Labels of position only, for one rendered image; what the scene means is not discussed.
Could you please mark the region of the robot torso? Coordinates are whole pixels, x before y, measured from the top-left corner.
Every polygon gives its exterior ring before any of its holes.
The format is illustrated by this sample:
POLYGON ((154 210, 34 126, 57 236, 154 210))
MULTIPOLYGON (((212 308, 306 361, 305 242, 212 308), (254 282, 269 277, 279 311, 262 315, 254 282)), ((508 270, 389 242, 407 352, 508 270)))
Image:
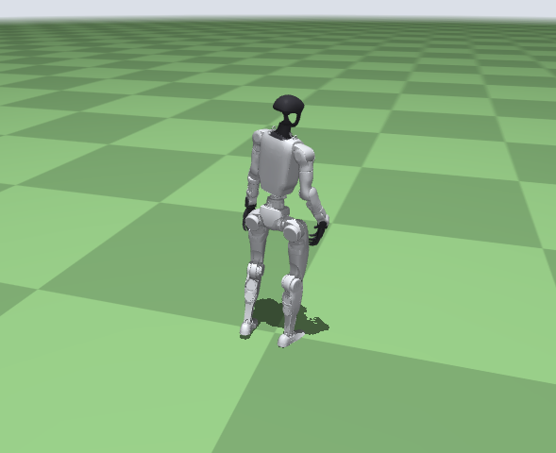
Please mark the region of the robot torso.
POLYGON ((299 179, 294 145, 304 143, 296 135, 292 137, 292 132, 289 140, 281 141, 270 136, 270 132, 276 130, 273 127, 261 136, 259 178, 261 188, 271 195, 266 204, 261 205, 259 223, 262 227, 283 231, 282 221, 290 214, 290 208, 284 206, 284 198, 293 192, 299 179))

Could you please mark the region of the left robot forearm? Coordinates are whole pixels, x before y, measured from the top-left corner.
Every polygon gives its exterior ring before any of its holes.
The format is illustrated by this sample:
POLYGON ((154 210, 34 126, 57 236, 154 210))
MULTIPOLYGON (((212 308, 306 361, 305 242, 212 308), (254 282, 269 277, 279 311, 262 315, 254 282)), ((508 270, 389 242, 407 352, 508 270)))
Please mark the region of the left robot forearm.
POLYGON ((247 176, 247 190, 246 190, 246 197, 249 199, 248 206, 256 205, 257 197, 259 195, 259 186, 260 186, 260 178, 258 176, 254 176, 250 173, 250 169, 247 176))

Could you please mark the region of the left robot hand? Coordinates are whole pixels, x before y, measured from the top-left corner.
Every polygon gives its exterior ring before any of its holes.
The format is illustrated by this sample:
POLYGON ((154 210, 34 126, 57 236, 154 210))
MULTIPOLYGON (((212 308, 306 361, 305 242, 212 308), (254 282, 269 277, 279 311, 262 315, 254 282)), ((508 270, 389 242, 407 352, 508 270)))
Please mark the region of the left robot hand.
POLYGON ((243 216, 243 217, 244 217, 244 219, 243 219, 243 228, 244 228, 245 231, 246 231, 246 230, 249 231, 249 228, 248 228, 248 227, 245 228, 245 226, 246 226, 246 224, 245 224, 245 218, 247 217, 247 215, 248 215, 252 210, 255 210, 255 208, 256 208, 256 206, 257 206, 257 203, 256 203, 256 205, 248 206, 248 203, 249 203, 249 199, 248 199, 248 197, 246 197, 246 198, 245 198, 245 206, 246 206, 246 209, 245 209, 245 211, 244 211, 244 216, 243 216))

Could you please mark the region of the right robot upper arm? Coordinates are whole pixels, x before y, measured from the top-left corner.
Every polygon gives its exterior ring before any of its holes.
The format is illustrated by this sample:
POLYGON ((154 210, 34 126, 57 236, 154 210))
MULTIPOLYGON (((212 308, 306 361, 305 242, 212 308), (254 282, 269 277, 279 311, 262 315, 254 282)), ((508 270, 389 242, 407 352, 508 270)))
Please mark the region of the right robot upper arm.
POLYGON ((298 163, 299 171, 299 197, 303 200, 310 201, 309 192, 311 188, 314 188, 312 187, 312 180, 315 155, 310 147, 302 143, 295 144, 294 149, 294 158, 298 163))

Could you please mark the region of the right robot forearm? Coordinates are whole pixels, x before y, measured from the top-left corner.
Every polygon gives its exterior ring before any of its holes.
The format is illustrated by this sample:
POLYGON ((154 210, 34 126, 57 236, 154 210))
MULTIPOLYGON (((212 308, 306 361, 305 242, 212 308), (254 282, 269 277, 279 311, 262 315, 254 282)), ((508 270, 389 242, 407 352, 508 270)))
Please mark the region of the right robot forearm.
POLYGON ((317 190, 315 188, 311 188, 309 192, 310 201, 307 201, 306 206, 312 212, 312 215, 317 220, 317 224, 321 221, 327 222, 327 226, 329 225, 329 216, 326 214, 324 208, 321 205, 321 201, 318 197, 317 190))

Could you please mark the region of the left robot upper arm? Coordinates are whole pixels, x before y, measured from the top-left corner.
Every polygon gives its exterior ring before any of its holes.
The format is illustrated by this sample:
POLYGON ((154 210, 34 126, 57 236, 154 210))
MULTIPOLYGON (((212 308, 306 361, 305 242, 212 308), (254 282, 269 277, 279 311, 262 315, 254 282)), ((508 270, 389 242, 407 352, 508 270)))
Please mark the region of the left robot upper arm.
POLYGON ((251 154, 250 173, 254 176, 259 176, 261 136, 266 130, 269 129, 256 130, 252 135, 253 147, 252 147, 252 154, 251 154))

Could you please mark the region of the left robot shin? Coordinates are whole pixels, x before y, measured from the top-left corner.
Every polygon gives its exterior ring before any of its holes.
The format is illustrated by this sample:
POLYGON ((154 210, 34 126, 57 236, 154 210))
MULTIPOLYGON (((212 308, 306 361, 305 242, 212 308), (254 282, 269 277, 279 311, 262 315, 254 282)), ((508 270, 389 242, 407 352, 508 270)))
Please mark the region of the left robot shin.
POLYGON ((257 301, 260 286, 261 286, 261 278, 252 278, 250 277, 250 267, 252 261, 248 263, 247 266, 247 276, 244 285, 244 301, 245 301, 245 310, 244 310, 244 323, 248 319, 248 324, 250 325, 252 322, 252 315, 255 303, 257 301))

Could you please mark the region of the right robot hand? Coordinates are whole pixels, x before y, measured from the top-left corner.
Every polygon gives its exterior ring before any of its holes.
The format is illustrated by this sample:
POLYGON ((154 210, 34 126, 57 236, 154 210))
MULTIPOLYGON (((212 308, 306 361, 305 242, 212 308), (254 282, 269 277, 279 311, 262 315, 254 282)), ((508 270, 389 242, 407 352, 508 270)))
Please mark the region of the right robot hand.
POLYGON ((327 226, 327 222, 325 222, 325 221, 321 221, 321 222, 319 223, 319 225, 317 224, 317 226, 314 227, 314 228, 318 228, 318 229, 317 229, 317 232, 314 233, 314 234, 310 234, 310 235, 309 235, 309 236, 311 236, 311 237, 314 237, 314 236, 315 236, 314 238, 309 239, 309 245, 317 245, 317 244, 319 243, 320 239, 322 238, 322 236, 323 236, 323 234, 324 234, 324 232, 325 232, 325 229, 326 229, 327 227, 328 227, 328 226, 327 226), (311 242, 311 241, 312 241, 312 242, 311 242))

